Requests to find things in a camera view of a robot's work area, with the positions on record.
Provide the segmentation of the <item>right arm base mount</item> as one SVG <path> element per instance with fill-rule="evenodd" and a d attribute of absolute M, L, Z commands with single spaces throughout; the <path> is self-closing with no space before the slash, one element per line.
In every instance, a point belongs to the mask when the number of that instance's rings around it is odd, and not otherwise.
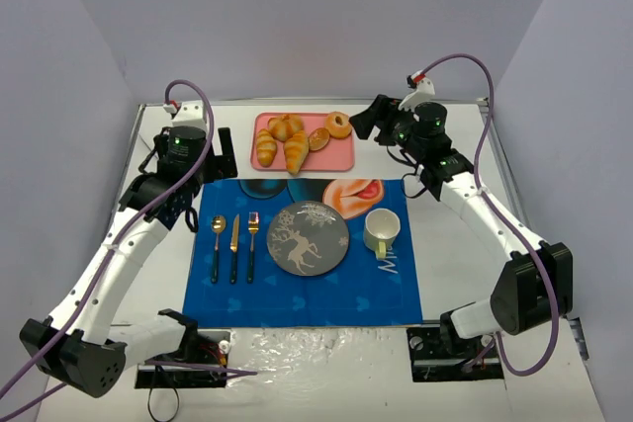
<path fill-rule="evenodd" d="M 407 345 L 413 382 L 504 380 L 496 349 L 490 349 L 468 372 L 463 371 L 484 345 L 476 340 L 469 343 L 463 353 L 452 355 L 442 342 L 438 324 L 409 327 Z"/>

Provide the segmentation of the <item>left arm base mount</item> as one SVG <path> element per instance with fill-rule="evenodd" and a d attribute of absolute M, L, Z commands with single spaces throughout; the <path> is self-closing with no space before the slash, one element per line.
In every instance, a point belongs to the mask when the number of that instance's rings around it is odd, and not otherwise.
<path fill-rule="evenodd" d="M 166 365 L 159 370 L 153 365 L 138 366 L 134 372 L 134 389 L 202 389 L 224 388 L 228 373 L 214 373 L 202 366 L 226 367 L 231 336 L 227 330 L 203 330 L 202 341 L 197 343 L 186 359 L 173 355 L 159 356 L 160 362 L 179 362 L 196 365 L 196 368 Z"/>

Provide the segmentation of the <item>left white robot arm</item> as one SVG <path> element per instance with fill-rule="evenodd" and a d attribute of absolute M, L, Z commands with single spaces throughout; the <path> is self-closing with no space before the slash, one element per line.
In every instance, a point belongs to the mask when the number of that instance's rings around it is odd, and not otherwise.
<path fill-rule="evenodd" d="M 124 329 L 114 317 L 146 259 L 184 216 L 197 228 L 193 201 L 213 181 L 207 132 L 167 127 L 154 139 L 155 171 L 133 179 L 97 253 L 62 302 L 43 320 L 28 319 L 19 338 L 29 364 L 91 397 L 105 395 L 128 368 L 161 357 L 183 362 L 199 341 L 197 322 L 164 309 Z"/>

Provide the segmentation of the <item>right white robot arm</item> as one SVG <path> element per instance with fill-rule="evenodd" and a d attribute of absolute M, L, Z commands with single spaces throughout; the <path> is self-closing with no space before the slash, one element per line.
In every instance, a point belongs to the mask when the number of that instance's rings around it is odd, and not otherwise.
<path fill-rule="evenodd" d="M 446 119 L 441 104 L 425 102 L 407 111 L 399 100 L 379 95 L 350 123 L 361 140 L 399 147 L 424 190 L 470 227 L 499 267 L 490 296 L 440 316 L 446 350 L 470 356 L 485 335 L 518 335 L 546 322 L 557 324 L 568 314 L 573 255 L 565 244 L 550 244 L 530 231 L 488 191 L 474 165 L 453 147 Z"/>

